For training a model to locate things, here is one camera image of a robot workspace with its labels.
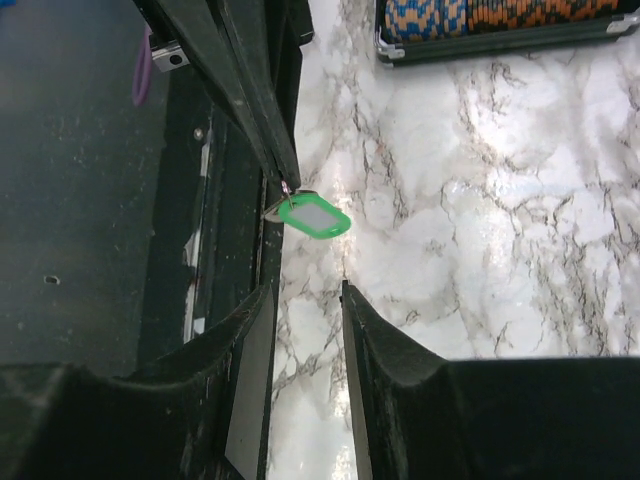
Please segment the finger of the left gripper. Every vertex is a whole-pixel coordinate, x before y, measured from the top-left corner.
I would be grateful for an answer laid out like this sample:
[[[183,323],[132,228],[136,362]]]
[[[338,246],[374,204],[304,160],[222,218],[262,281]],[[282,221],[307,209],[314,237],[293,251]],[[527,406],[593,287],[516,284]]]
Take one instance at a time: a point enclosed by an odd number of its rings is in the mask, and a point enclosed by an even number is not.
[[[265,176],[281,187],[268,161],[269,152],[260,139],[260,129],[249,108],[248,89],[243,85],[231,42],[220,16],[220,1],[151,1],[149,20],[170,32],[200,74],[207,92],[241,129]],[[278,98],[278,67],[285,37],[285,3],[263,1],[266,8],[272,79],[285,121],[285,108]]]
[[[299,165],[272,79],[266,8],[263,1],[220,1],[220,16],[232,45],[248,104],[280,183],[300,186]]]

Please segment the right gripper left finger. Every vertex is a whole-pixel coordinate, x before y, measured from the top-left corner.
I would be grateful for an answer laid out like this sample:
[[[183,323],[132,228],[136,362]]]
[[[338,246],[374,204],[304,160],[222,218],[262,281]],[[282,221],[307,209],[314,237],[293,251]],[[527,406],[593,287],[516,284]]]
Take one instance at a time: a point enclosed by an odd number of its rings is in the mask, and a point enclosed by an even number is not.
[[[227,318],[125,378],[70,364],[1,369],[5,479],[262,479],[275,307]]]

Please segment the green key tag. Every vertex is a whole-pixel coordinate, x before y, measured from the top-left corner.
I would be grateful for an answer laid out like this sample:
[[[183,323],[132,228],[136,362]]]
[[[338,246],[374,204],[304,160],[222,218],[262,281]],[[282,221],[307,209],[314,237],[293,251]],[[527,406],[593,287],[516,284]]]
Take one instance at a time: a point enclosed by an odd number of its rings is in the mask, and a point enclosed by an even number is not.
[[[277,212],[285,224],[318,240],[338,237],[351,227],[351,219],[316,192],[290,196]]]

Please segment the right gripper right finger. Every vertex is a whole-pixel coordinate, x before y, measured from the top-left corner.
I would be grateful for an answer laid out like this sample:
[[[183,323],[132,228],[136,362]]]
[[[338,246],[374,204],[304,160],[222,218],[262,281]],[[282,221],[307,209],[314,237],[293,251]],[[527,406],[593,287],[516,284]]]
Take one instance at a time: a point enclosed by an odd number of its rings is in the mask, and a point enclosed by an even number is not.
[[[635,357],[447,360],[352,284],[341,307],[362,479],[635,479]]]

